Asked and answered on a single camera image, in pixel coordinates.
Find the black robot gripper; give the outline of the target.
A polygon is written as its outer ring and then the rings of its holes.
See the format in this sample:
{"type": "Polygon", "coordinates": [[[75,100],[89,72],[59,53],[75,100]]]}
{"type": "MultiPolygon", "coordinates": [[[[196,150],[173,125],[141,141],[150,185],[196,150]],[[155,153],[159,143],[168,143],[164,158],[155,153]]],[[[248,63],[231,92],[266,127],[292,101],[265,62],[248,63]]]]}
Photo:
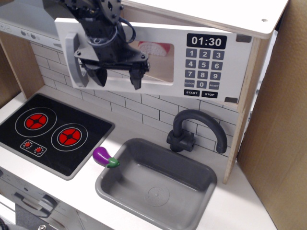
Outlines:
{"type": "Polygon", "coordinates": [[[87,75],[104,87],[108,69],[127,70],[135,90],[142,86],[142,78],[150,69],[148,55],[130,46],[125,35],[76,34],[74,58],[87,75]]]}

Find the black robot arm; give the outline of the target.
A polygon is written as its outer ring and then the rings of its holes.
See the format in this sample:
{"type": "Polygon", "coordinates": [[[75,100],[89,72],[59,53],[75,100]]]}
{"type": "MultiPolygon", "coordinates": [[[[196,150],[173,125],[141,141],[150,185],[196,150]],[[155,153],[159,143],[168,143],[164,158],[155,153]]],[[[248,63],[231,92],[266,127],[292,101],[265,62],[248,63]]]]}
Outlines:
{"type": "Polygon", "coordinates": [[[142,78],[150,69],[148,55],[131,47],[136,38],[132,30],[126,38],[122,18],[123,5],[119,0],[45,0],[45,11],[55,20],[57,30],[62,29],[59,20],[75,19],[83,28],[87,47],[81,47],[81,38],[70,27],[61,42],[66,63],[73,82],[86,87],[89,79],[104,87],[107,70],[127,70],[135,89],[140,89],[142,78]]]}

